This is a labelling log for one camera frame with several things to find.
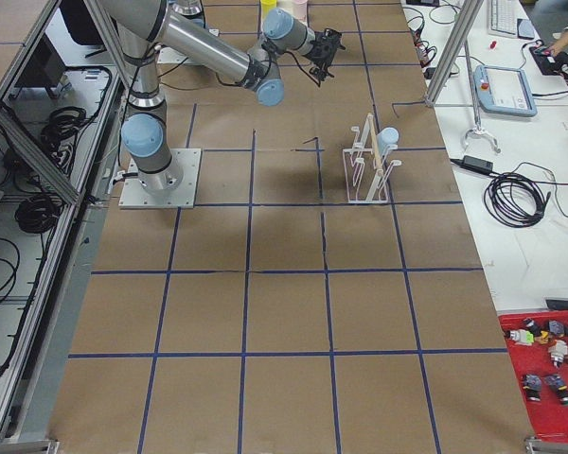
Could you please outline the smartphone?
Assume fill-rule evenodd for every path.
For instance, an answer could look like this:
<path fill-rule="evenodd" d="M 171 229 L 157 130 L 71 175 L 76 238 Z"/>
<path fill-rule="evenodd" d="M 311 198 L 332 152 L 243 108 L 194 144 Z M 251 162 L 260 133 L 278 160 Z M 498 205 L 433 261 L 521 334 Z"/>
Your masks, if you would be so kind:
<path fill-rule="evenodd" d="M 519 18 L 517 20 L 517 37 L 528 41 L 535 39 L 535 29 L 529 19 Z"/>

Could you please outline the red parts tray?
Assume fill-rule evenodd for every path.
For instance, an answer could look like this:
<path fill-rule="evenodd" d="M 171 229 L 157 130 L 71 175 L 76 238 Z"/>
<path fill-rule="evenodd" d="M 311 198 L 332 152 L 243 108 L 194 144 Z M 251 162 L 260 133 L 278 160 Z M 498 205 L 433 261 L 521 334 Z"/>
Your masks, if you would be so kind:
<path fill-rule="evenodd" d="M 499 317 L 536 436 L 568 444 L 568 311 Z"/>

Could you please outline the black power adapter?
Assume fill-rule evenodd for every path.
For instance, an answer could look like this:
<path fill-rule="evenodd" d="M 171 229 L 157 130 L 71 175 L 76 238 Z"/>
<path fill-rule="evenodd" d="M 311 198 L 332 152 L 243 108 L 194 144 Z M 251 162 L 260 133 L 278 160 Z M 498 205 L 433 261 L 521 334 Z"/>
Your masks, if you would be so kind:
<path fill-rule="evenodd" d="M 463 157 L 462 167 L 484 175 L 488 175 L 493 171 L 493 163 L 491 161 L 469 155 Z"/>

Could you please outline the pink ikea cup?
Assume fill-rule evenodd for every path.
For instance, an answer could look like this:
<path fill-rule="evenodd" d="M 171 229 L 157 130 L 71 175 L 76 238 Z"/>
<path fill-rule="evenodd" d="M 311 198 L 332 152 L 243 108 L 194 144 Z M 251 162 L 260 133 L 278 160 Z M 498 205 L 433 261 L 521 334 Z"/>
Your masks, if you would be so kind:
<path fill-rule="evenodd" d="M 308 0 L 292 0 L 293 17 L 306 21 L 308 17 Z"/>

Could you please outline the white keyboard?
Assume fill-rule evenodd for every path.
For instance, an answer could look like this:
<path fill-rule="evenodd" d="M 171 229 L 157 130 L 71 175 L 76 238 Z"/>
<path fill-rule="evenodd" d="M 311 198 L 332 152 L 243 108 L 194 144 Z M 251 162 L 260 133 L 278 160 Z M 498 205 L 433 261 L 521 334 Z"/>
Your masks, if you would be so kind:
<path fill-rule="evenodd" d="M 513 0 L 487 1 L 487 32 L 493 36 L 517 37 L 517 14 Z"/>

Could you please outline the aluminium frame post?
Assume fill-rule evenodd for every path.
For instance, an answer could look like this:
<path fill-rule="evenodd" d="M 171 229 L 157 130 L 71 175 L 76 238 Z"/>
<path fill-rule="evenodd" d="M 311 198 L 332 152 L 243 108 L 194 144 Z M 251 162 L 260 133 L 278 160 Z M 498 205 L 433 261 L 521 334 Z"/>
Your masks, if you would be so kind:
<path fill-rule="evenodd" d="M 453 64 L 460 52 L 462 45 L 468 38 L 470 29 L 476 19 L 476 16 L 482 6 L 482 0 L 465 1 L 460 12 L 458 13 L 456 22 L 452 32 L 443 48 L 438 64 L 431 82 L 425 94 L 425 103 L 433 107 L 448 80 Z"/>

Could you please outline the teach pendant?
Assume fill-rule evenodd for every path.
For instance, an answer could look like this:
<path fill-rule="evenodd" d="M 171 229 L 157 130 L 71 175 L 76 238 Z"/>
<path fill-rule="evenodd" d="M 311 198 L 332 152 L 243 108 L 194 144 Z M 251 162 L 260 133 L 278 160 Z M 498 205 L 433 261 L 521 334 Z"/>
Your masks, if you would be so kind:
<path fill-rule="evenodd" d="M 523 69 L 479 64 L 473 71 L 475 93 L 490 114 L 534 117 L 537 107 Z"/>

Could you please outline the light blue cup front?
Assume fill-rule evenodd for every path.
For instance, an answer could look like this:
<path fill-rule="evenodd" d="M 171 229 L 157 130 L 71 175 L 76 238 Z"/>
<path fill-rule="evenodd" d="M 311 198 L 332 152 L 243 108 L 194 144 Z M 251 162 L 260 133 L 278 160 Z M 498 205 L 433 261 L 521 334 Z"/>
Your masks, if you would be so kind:
<path fill-rule="evenodd" d="M 377 143 L 382 158 L 398 148 L 399 131 L 393 127 L 386 127 L 377 135 Z"/>

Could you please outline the yellow ikea cup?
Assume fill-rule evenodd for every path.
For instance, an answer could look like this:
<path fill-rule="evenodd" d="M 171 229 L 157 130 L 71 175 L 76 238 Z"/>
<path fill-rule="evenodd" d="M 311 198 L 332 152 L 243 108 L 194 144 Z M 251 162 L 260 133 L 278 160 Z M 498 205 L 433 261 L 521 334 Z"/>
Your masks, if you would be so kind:
<path fill-rule="evenodd" d="M 265 20 L 268 13 L 277 7 L 276 0 L 260 0 L 259 4 L 261 20 Z"/>

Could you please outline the metal reacher grabber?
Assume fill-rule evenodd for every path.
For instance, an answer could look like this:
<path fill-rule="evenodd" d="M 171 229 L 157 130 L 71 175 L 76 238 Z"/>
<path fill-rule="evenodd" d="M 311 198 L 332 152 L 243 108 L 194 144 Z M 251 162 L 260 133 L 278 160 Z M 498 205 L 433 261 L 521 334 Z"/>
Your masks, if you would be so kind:
<path fill-rule="evenodd" d="M 489 142 L 492 150 L 498 154 L 501 149 L 498 144 L 498 140 L 489 133 L 483 126 L 480 116 L 479 102 L 477 99 L 477 94 L 475 92 L 476 85 L 473 78 L 473 71 L 471 67 L 471 57 L 470 48 L 468 41 L 464 42 L 464 52 L 465 52 L 465 63 L 468 71 L 468 80 L 470 84 L 470 96 L 471 96 L 471 106 L 473 111 L 473 126 L 471 129 L 467 130 L 462 139 L 463 151 L 466 152 L 470 145 L 471 139 L 485 139 Z"/>

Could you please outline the black electronics board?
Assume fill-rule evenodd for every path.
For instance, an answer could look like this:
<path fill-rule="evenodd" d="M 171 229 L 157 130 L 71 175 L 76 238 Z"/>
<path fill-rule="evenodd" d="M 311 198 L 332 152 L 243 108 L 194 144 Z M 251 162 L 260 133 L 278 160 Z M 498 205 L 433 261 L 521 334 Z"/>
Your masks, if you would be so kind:
<path fill-rule="evenodd" d="M 561 52 L 553 57 L 546 46 L 532 46 L 529 51 L 544 76 L 559 74 L 568 60 L 566 52 Z"/>

